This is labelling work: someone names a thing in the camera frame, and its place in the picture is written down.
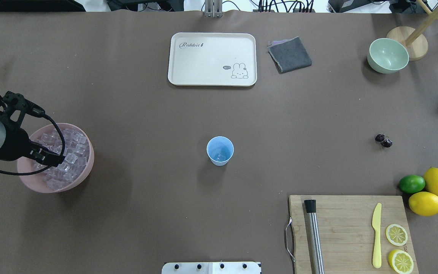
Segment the pink bowl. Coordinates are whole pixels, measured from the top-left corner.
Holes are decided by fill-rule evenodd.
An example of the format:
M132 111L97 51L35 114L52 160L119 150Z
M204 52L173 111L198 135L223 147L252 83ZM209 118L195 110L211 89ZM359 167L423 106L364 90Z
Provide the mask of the pink bowl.
M78 184L80 184L81 182L83 182L83 180L89 175L90 170L92 169L92 165L94 165L94 148L92 147L92 144L90 143L89 137L87 137L86 133L83 132L80 128L71 125L71 124L67 124L67 123L57 123L57 125L59 126L59 128L61 130L64 130L66 128L71 128L74 130L78 130L80 132L82 132L84 134L84 136L87 138L88 142L89 142L89 159L87 160L87 165L84 168L84 170L82 171L82 173L80 173L79 177L77 177L70 185L58 189L58 190L53 190L51 188L49 188L47 186L47 184L43 181L43 177L45 176L45 174L42 173L38 173L35 175L28 175L28 176L20 176L19 178L21 179L21 181L25 184L25 186L27 186L29 189L40 192L40 193L56 193L56 192L62 192L62 191L66 191L69 190L75 186L77 186ZM33 134L30 135L30 140L35 141L36 139L38 139L39 137L41 137L42 134L44 133L51 133L52 130L54 130L54 126L53 125L48 125L48 126L44 126L42 128L40 128L39 130L35 131ZM33 172L33 165L35 164L35 161L30 160L28 158L25 157L21 157L17 160L17 170L20 173L23 172Z

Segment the knife handle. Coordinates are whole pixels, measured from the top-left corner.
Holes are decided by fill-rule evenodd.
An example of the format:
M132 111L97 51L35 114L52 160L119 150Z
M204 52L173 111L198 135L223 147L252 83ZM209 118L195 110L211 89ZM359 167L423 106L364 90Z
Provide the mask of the knife handle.
M373 266L375 268L381 267L381 241L379 239L379 231L375 231L374 236Z

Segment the bunny drawing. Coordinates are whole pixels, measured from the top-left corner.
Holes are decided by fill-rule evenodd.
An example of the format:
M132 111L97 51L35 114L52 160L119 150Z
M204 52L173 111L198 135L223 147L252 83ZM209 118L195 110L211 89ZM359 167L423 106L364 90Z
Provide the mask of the bunny drawing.
M234 64L233 66L233 75L231 78L248 78L248 71L246 70L246 65L244 63Z

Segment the folded gray cloth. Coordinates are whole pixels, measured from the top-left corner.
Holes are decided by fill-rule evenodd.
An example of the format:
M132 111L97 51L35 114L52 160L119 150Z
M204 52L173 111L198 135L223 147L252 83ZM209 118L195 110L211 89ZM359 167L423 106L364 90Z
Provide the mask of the folded gray cloth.
M281 73L312 65L312 60L298 36L289 40L273 41L268 51Z

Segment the round wooden base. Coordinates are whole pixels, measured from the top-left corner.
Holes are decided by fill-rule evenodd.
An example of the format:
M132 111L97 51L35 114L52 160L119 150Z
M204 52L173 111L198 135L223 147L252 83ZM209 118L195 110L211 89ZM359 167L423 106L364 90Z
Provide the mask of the round wooden base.
M405 46L408 51L408 55L410 57L410 61L417 61L422 59L427 54L429 49L429 45L427 42L427 38L423 34L421 34L413 43L410 45L405 45L405 40L414 32L414 28L410 27L396 27L386 35L386 38L390 38L400 42L403 46Z

